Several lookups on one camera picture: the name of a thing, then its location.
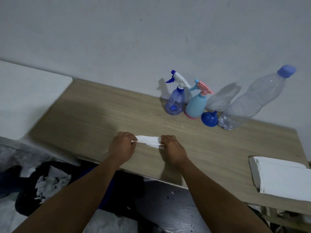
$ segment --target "wooden table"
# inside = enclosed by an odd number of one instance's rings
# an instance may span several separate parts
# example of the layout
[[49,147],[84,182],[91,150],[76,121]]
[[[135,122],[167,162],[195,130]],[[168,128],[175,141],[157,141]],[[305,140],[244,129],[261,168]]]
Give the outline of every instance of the wooden table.
[[[249,156],[266,156],[308,165],[293,129],[250,120],[233,131],[209,128],[184,114],[170,116],[161,100],[84,80],[74,80],[31,132],[31,136],[95,161],[106,158],[118,131],[135,135],[173,134],[192,162],[243,202],[311,214],[311,202],[260,194],[252,182]],[[137,144],[126,171],[186,188],[161,150]]]

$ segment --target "hand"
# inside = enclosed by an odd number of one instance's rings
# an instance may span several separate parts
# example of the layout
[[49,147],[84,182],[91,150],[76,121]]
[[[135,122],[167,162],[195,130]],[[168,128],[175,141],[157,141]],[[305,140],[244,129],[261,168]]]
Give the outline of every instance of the hand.
[[189,160],[185,149],[175,136],[161,136],[161,143],[165,144],[164,152],[167,160],[176,167]]
[[108,150],[109,155],[122,165],[132,157],[135,151],[137,142],[132,141],[137,141],[132,133],[119,132],[112,140]]

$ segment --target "light blue spray bottle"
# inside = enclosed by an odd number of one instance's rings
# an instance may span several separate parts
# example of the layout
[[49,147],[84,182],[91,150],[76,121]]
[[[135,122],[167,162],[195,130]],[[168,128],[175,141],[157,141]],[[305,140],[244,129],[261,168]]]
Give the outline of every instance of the light blue spray bottle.
[[165,105],[165,111],[170,115],[177,115],[183,111],[183,106],[185,102],[184,88],[190,88],[191,86],[184,79],[184,77],[177,73],[175,70],[172,70],[171,73],[173,74],[173,76],[166,83],[177,82],[178,86],[170,95]]
[[201,90],[201,92],[197,94],[195,97],[193,97],[186,107],[185,114],[190,119],[199,118],[201,114],[204,112],[206,106],[207,101],[206,95],[207,94],[214,95],[214,93],[209,89],[209,87],[204,82],[200,81],[199,79],[196,79],[194,82],[196,83],[195,86],[189,89],[189,91],[198,89]]

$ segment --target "person's left hand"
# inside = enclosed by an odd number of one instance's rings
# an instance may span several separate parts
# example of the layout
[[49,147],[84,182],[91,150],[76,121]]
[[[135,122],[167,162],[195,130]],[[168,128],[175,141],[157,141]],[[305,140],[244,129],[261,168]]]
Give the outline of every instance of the person's left hand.
[[119,132],[109,147],[109,155],[113,158],[116,158],[120,162],[120,165],[128,161],[134,151],[137,142],[137,138],[129,132]]

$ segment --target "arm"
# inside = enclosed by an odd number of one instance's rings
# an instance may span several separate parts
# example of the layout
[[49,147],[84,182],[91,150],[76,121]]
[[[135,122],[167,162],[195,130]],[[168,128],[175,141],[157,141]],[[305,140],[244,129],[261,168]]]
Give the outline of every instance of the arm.
[[200,171],[175,136],[162,136],[165,155],[184,177],[203,220],[212,233],[271,233],[245,203]]
[[85,176],[44,202],[13,233],[80,233],[98,208],[115,171],[134,153],[137,140],[120,132],[109,157]]

